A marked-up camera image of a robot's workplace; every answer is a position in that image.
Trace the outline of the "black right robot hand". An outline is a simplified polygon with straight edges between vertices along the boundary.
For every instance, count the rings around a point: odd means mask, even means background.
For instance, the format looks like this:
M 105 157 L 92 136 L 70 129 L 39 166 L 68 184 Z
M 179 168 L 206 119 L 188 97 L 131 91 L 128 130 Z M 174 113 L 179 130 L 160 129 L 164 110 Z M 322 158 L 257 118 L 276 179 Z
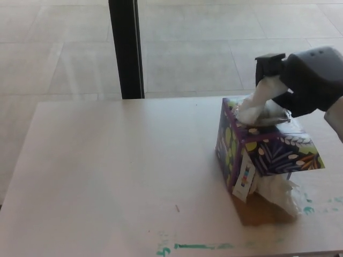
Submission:
M 256 83 L 278 77 L 290 92 L 272 100 L 300 117 L 315 110 L 328 111 L 342 97 L 342 54 L 332 47 L 318 47 L 285 54 L 256 57 Z

